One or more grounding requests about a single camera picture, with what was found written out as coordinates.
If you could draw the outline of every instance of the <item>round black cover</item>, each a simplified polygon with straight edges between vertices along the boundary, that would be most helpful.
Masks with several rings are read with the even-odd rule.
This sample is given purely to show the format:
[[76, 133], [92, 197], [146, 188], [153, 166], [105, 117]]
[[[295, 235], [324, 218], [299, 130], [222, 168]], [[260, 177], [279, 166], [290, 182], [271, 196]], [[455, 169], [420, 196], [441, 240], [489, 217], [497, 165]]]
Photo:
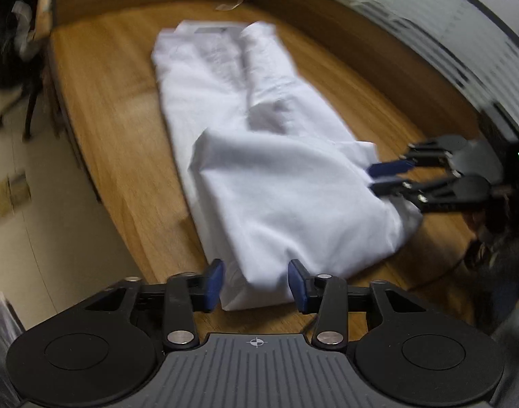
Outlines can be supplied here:
[[62, 313], [11, 345], [6, 366], [18, 393], [44, 406], [105, 405], [136, 390], [155, 366], [149, 337], [120, 315]]
[[371, 385], [418, 406], [460, 406], [489, 398], [504, 366], [492, 339], [438, 312], [392, 316], [356, 347], [356, 365]]

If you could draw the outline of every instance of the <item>office chair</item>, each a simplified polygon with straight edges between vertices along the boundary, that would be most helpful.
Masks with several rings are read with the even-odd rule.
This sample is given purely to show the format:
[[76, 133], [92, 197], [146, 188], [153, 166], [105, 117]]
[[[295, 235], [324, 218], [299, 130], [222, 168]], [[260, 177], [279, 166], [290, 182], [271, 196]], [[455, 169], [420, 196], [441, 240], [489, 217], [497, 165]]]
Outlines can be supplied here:
[[[23, 1], [32, 9], [31, 23], [34, 23], [36, 0], [0, 0], [0, 88], [8, 89], [22, 86], [20, 95], [0, 111], [0, 129], [4, 126], [4, 116], [22, 100], [29, 98], [23, 140], [31, 138], [31, 120], [36, 105], [38, 94], [43, 89], [42, 70], [43, 58], [36, 53], [32, 58], [23, 59], [16, 50], [16, 35], [23, 26], [19, 24], [18, 17], [13, 13], [15, 2]], [[26, 26], [26, 32], [32, 26]]]

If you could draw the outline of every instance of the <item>tile floor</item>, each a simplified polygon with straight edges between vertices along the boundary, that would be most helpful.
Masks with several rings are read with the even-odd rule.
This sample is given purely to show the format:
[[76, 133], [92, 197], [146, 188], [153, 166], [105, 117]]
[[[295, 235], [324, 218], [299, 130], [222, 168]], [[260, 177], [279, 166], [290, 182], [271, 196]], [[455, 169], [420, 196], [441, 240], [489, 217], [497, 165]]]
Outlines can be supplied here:
[[[17, 92], [0, 92], [0, 108]], [[140, 276], [95, 200], [64, 134], [54, 136], [39, 98], [33, 139], [23, 143], [27, 102], [0, 131], [0, 181], [25, 170], [32, 201], [0, 223], [0, 291], [26, 328], [125, 276]]]

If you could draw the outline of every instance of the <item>white cloth on chair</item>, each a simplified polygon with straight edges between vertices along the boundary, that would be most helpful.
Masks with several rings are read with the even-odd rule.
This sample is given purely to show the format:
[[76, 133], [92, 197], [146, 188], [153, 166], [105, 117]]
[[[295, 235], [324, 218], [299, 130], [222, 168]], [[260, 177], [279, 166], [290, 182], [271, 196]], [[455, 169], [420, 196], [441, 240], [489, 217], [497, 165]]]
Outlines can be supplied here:
[[401, 247], [414, 205], [368, 188], [357, 141], [266, 23], [183, 22], [152, 54], [185, 197], [226, 310], [291, 301], [288, 262], [349, 277]]

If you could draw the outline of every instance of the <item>wooden tabletop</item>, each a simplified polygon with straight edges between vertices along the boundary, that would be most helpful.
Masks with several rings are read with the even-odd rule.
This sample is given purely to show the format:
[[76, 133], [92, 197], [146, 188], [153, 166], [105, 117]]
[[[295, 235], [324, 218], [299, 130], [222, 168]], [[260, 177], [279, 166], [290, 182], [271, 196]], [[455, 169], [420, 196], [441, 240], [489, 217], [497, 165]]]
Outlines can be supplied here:
[[[149, 282], [202, 271], [206, 265], [174, 166], [150, 59], [162, 28], [174, 28], [184, 19], [274, 23], [302, 76], [359, 139], [377, 144], [382, 160], [423, 138], [382, 94], [296, 29], [251, 6], [230, 12], [215, 11], [215, 6], [185, 2], [126, 10], [60, 27], [52, 34], [56, 71], [84, 159], [104, 206]], [[428, 216], [406, 247], [351, 283], [366, 285], [378, 278], [404, 288], [415, 285], [455, 263], [470, 236], [457, 215]], [[453, 280], [427, 288], [423, 296], [455, 316], [470, 318], [467, 294]], [[296, 332], [309, 318], [293, 305], [197, 315], [201, 335]], [[352, 337], [361, 337], [366, 330], [363, 315], [349, 320]]]

